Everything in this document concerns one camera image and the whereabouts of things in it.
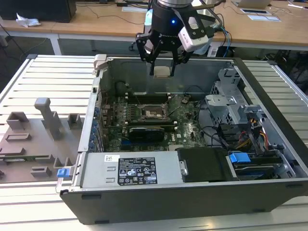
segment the circuit board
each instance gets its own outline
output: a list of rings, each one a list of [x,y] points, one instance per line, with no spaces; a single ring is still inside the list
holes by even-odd
[[[153,104],[128,103],[124,97],[117,97],[109,103],[112,111],[104,116],[104,151],[174,151],[180,147],[206,146],[195,120],[197,103],[185,100],[183,95]],[[163,140],[131,142],[129,131],[135,127],[163,128]]]

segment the laptop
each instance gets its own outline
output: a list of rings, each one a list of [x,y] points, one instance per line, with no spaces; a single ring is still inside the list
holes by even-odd
[[[271,0],[232,0],[233,4],[241,8],[266,8]]]

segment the robotic arm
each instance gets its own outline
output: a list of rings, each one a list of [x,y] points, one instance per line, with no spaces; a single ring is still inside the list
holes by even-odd
[[[191,5],[192,1],[152,0],[149,3],[153,7],[151,29],[147,33],[138,33],[136,44],[141,60],[151,64],[150,75],[154,75],[155,60],[160,52],[172,52],[170,75],[173,76],[176,65],[187,63],[192,53],[214,36],[215,29],[203,25],[197,10],[214,8],[224,0],[197,7]],[[147,52],[145,45],[149,43],[152,49]]]

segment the metal slatted platform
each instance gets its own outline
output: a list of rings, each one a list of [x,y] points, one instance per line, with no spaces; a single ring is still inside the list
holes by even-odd
[[[37,97],[51,98],[51,108],[60,117],[77,112],[84,116],[92,85],[91,56],[39,55],[26,60],[0,94],[0,135],[7,129],[9,113],[25,111],[29,118],[41,118],[33,104]],[[267,62],[245,61],[296,132],[308,144],[307,98],[275,66]],[[246,89],[252,102],[257,103]],[[294,198],[270,213],[241,214],[122,224],[85,226],[55,192],[56,182],[0,185],[1,230],[79,231],[306,231],[308,197]]]
[[[28,118],[42,118],[34,108],[38,97],[51,99],[51,110],[59,117],[69,113],[85,116],[93,72],[92,56],[51,56],[39,55],[26,60],[20,71],[13,77],[12,86],[3,91],[0,103],[0,138],[8,128],[9,114],[25,112]]]
[[[278,109],[308,146],[308,100],[306,95],[279,67],[266,61],[244,61]],[[245,91],[253,103],[257,100],[250,89]]]

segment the warning label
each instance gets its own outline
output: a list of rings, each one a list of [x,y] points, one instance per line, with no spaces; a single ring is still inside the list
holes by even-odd
[[[154,157],[119,158],[119,185],[157,184]]]

